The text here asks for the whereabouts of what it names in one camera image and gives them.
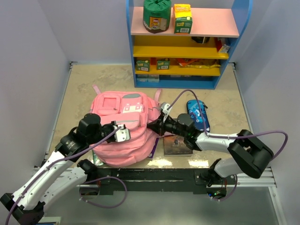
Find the orange snack packet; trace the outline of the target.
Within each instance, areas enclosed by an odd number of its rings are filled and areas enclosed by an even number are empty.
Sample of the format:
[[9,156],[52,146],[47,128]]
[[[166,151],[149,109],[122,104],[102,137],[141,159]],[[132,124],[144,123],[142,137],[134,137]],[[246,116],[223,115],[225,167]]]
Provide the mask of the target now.
[[189,58],[176,58],[175,59],[178,65],[182,68],[186,68],[188,65],[195,63],[198,59],[189,59]]

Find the aluminium frame rail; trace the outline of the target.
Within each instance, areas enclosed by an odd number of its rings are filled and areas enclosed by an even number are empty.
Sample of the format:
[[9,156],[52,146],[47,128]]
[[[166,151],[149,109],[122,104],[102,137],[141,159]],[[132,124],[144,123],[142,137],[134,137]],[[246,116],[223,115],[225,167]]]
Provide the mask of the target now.
[[53,184],[58,178],[80,179],[84,177],[86,183],[93,183],[95,179],[102,177],[116,177],[127,182],[183,182],[190,180],[196,185],[217,186],[221,184],[242,185],[245,187],[272,187],[275,185],[271,169],[266,169],[262,174],[237,173],[227,177],[221,177],[216,171],[209,168],[192,169],[165,169],[165,168],[92,168],[89,174],[80,168],[74,167],[64,171],[55,171],[51,168],[38,178]]

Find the red white box on shelf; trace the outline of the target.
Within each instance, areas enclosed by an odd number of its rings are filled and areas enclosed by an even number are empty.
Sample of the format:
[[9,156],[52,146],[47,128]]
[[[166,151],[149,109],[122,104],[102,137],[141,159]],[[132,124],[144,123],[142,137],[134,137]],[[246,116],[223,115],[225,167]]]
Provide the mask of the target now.
[[230,49],[230,41],[226,37],[216,37],[215,44],[218,53],[228,53]]

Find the green coin book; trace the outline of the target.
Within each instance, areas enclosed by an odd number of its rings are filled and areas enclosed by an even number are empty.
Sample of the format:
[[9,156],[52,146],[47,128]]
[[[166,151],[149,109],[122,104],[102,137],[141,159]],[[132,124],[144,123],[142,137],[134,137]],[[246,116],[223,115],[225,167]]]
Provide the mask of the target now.
[[95,154],[94,151],[92,151],[92,158],[93,158],[93,163],[96,166],[102,166],[104,163],[98,158],[98,156]]

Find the yellow snack packet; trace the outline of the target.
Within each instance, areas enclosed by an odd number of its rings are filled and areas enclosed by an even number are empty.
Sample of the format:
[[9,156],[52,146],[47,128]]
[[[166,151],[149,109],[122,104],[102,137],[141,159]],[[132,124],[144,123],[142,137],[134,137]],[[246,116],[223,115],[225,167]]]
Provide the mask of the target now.
[[186,68],[197,68],[197,69],[213,69],[213,68],[219,68],[221,67],[219,64],[213,64],[213,65],[186,65]]

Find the blue dinosaur pencil case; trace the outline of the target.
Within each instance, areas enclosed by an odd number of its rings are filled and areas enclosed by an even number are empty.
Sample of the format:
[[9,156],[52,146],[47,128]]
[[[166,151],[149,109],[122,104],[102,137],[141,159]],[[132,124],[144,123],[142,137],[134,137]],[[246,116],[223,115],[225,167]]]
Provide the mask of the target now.
[[208,107],[201,100],[198,102],[195,99],[187,101],[187,112],[198,130],[203,131],[206,128],[206,131],[210,132],[210,124],[206,113]]

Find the black object middle shelf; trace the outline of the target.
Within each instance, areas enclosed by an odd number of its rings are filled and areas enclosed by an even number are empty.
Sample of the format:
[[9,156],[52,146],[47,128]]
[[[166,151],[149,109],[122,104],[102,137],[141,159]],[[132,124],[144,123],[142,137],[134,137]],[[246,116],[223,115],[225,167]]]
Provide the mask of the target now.
[[206,44],[209,42],[210,37],[191,37],[191,39],[198,44]]

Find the yellow green box top shelf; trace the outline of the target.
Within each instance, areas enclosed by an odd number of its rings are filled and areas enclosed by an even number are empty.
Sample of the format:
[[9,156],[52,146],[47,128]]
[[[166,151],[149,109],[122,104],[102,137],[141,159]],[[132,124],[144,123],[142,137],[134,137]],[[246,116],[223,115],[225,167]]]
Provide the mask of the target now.
[[192,29],[190,4],[174,4],[174,34],[189,34]]

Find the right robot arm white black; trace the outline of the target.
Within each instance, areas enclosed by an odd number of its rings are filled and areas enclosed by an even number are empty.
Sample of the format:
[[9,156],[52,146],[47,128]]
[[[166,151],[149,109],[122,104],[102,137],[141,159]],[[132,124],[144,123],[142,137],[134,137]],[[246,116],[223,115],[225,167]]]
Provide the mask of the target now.
[[226,177],[240,173],[258,179],[274,156],[272,150],[257,137],[252,137],[248,130],[224,138],[209,137],[195,127],[187,113],[180,114],[175,120],[162,114],[147,127],[158,135],[171,133],[183,137],[184,144],[191,150],[229,152],[231,158],[217,159],[200,174],[208,186],[220,184]]

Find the blue kids shelf unit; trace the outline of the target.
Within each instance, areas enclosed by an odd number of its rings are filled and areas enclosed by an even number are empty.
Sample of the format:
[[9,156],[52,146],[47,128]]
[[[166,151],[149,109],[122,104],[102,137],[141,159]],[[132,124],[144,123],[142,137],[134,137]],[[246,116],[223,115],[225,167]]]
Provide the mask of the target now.
[[[126,2],[127,31],[134,85],[137,88],[215,89],[248,25],[253,8],[251,0],[235,0],[231,8],[193,8],[193,27],[189,34],[174,34],[173,21],[165,32],[150,33],[143,25],[143,8]],[[210,37],[198,44],[191,37]],[[228,53],[218,53],[215,38],[228,38]],[[136,70],[136,60],[169,58],[168,70]],[[213,59],[219,68],[183,68],[176,58]]]

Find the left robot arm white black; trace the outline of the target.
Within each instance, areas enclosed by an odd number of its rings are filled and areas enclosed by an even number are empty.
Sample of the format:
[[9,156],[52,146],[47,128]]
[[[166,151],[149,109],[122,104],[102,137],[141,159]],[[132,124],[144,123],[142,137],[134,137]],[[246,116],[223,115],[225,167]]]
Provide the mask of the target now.
[[61,138],[55,151],[27,183],[14,193],[5,193],[0,201],[9,211],[6,224],[14,217],[20,225],[36,225],[45,209],[73,187],[92,184],[98,168],[79,158],[103,142],[118,142],[124,125],[115,121],[101,125],[98,115],[88,113],[77,127]]

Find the purple coin book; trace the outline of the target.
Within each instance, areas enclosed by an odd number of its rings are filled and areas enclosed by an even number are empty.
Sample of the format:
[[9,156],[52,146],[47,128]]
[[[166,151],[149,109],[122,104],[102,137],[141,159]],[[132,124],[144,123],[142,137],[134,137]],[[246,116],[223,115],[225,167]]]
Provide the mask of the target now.
[[159,141],[159,138],[157,138],[157,139],[155,140],[155,144],[154,144],[154,146],[153,146],[152,151],[151,151],[150,154],[148,155],[148,158],[153,159],[154,154],[155,154],[155,151],[156,151],[156,148],[157,148],[157,145],[158,145],[158,141]]

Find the green box right lower shelf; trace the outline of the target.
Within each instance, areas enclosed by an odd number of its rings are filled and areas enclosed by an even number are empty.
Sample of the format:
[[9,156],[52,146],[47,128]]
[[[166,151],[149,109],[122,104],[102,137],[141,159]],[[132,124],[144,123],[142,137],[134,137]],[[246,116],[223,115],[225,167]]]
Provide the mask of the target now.
[[168,70],[170,68],[170,59],[158,58],[156,66],[157,66],[157,70]]

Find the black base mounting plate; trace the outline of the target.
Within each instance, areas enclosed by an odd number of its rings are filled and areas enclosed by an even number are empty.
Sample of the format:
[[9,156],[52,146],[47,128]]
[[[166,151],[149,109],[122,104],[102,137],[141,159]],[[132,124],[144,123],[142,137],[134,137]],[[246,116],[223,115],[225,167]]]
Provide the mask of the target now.
[[207,189],[216,191],[222,180],[214,177],[209,180],[212,170],[200,169],[141,169],[141,168],[98,168],[92,171],[87,181],[94,188],[99,188],[100,195],[112,195],[123,191],[123,185],[115,180],[122,180],[129,192],[192,192],[206,194]]

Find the pink student backpack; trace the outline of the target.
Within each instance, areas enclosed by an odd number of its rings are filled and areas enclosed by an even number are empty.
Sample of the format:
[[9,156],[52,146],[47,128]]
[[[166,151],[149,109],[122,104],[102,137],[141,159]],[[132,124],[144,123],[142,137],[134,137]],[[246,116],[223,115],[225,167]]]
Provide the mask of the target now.
[[146,159],[159,135],[147,128],[160,115],[158,89],[153,98],[142,92],[105,91],[94,85],[97,96],[90,112],[100,116],[102,126],[112,124],[115,142],[106,141],[93,149],[97,157],[111,167],[125,167]]

